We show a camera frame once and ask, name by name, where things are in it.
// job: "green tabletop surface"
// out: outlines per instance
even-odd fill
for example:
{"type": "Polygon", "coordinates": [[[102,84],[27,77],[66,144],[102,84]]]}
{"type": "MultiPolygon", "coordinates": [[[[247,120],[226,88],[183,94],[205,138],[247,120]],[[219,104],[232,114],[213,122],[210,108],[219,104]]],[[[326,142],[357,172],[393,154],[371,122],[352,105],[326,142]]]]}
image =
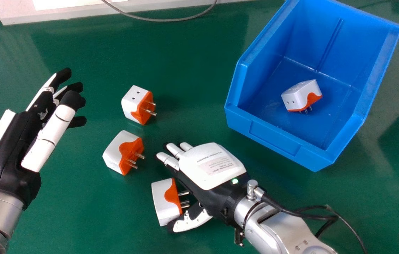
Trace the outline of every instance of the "green tabletop surface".
{"type": "MultiPolygon", "coordinates": [[[[399,23],[399,0],[342,0],[399,23]]],[[[154,159],[167,142],[216,142],[289,208],[329,204],[361,235],[369,253],[399,253],[399,42],[369,116],[335,164],[313,173],[227,127],[224,102],[238,58],[282,0],[217,5],[206,16],[150,23],[109,15],[3,26],[0,22],[0,118],[24,111],[64,67],[85,84],[88,123],[69,129],[41,170],[43,185],[22,214],[10,254],[257,253],[234,244],[218,220],[178,234],[156,218],[151,183],[170,177],[154,159]],[[154,94],[157,116],[141,126],[120,100],[132,85],[154,94]],[[145,160],[122,176],[102,153],[127,130],[142,137],[145,160]]],[[[188,16],[204,6],[140,13],[188,16]]],[[[315,232],[318,222],[309,222],[315,232]]],[[[362,253],[342,222],[321,238],[338,253],[362,253]]]]}

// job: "plug inside blue bin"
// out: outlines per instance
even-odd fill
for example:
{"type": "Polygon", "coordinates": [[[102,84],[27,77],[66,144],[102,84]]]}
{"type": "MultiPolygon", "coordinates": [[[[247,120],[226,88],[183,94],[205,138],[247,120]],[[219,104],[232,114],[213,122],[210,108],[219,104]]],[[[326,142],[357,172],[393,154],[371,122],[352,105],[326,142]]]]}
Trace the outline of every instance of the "plug inside blue bin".
{"type": "Polygon", "coordinates": [[[288,0],[240,57],[225,103],[228,126],[312,171],[335,162],[366,119],[399,24],[334,0],[288,0]],[[281,94],[316,79],[308,114],[281,94]]]}

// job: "blue plastic bin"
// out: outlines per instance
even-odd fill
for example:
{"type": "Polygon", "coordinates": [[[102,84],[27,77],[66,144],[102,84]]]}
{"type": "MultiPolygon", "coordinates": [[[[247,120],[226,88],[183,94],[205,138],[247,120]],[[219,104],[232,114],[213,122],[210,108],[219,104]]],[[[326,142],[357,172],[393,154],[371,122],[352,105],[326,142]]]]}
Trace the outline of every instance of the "blue plastic bin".
{"type": "Polygon", "coordinates": [[[365,121],[399,38],[399,24],[333,0],[288,0],[240,57],[228,126],[316,172],[335,162],[365,121]],[[281,93],[316,79],[309,114],[281,93]]]}

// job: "robotic arm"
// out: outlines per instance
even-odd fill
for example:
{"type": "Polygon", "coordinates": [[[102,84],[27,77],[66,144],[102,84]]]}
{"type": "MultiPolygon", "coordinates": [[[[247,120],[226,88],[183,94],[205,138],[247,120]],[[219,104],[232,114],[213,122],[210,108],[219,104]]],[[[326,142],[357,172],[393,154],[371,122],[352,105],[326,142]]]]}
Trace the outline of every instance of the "robotic arm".
{"type": "Polygon", "coordinates": [[[85,125],[85,117],[74,117],[85,106],[77,82],[58,92],[71,77],[65,68],[54,74],[38,91],[27,109],[7,109],[0,119],[0,254],[6,253],[17,221],[36,198],[41,186],[40,169],[68,127],[85,125]]]}
{"type": "Polygon", "coordinates": [[[169,143],[166,148],[173,156],[161,152],[156,157],[167,166],[174,179],[198,200],[183,212],[177,195],[170,194],[173,189],[177,190],[175,186],[164,187],[170,181],[175,185],[174,179],[152,184],[159,223],[167,225],[168,231],[190,230],[216,218],[235,228],[235,244],[243,246],[243,239],[246,238],[262,254],[336,253],[318,239],[323,230],[338,218],[342,219],[329,206],[287,210],[270,198],[256,180],[250,179],[235,156],[216,143],[195,147],[180,143],[180,148],[169,143]],[[335,215],[302,213],[309,209],[326,209],[335,215]],[[324,220],[326,223],[313,235],[302,218],[324,220]]]}

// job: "bolt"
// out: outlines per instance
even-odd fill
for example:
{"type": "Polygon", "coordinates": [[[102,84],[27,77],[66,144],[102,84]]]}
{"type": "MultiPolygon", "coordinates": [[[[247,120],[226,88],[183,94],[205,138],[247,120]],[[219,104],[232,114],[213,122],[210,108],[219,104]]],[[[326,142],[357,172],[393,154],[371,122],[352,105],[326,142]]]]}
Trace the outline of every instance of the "bolt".
{"type": "Polygon", "coordinates": [[[255,188],[257,187],[257,181],[256,180],[248,180],[246,183],[246,199],[248,200],[255,200],[256,195],[255,195],[255,188]]]}

